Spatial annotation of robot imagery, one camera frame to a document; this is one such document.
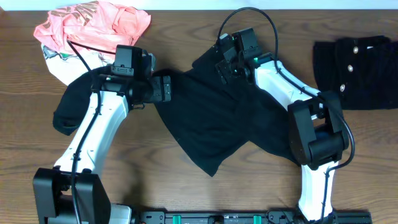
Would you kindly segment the black t-shirt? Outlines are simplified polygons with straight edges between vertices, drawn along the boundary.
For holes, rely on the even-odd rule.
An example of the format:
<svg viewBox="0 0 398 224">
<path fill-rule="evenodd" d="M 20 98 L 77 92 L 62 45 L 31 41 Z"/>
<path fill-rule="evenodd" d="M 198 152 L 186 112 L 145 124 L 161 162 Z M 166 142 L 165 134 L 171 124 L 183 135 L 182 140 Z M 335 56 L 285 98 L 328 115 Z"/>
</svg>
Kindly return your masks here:
<svg viewBox="0 0 398 224">
<path fill-rule="evenodd" d="M 172 136 L 210 176 L 248 141 L 296 162 L 289 146 L 285 108 L 246 80 L 222 84 L 215 69 L 222 59 L 222 53 L 210 47 L 192 63 L 191 70 L 164 68 L 154 73 L 171 78 L 172 99 L 155 107 Z"/>
</svg>

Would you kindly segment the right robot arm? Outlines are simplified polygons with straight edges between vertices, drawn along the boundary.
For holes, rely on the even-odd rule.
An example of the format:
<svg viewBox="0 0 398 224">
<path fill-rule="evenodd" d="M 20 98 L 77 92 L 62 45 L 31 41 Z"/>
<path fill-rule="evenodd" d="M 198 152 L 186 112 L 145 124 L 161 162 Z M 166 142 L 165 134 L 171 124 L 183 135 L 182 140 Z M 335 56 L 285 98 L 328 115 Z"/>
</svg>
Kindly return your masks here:
<svg viewBox="0 0 398 224">
<path fill-rule="evenodd" d="M 295 223 L 334 223 L 333 176 L 348 148 L 340 102 L 300 81 L 272 53 L 264 53 L 252 28 L 217 37 L 223 59 L 215 68 L 224 84 L 238 78 L 268 93 L 288 113 L 289 146 L 301 165 L 300 216 Z"/>
</svg>

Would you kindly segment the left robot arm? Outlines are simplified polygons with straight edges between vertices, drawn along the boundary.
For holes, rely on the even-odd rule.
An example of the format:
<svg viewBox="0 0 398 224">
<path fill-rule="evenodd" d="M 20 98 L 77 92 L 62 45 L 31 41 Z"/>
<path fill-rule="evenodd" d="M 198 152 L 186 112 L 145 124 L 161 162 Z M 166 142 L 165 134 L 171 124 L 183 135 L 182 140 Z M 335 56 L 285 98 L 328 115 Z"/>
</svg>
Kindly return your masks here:
<svg viewBox="0 0 398 224">
<path fill-rule="evenodd" d="M 40 223 L 139 223 L 128 205 L 111 203 L 101 182 L 114 135 L 131 110 L 170 101 L 170 77 L 155 76 L 156 59 L 139 47 L 118 45 L 106 70 L 91 70 L 90 99 L 69 147 L 51 169 L 33 178 Z"/>
</svg>

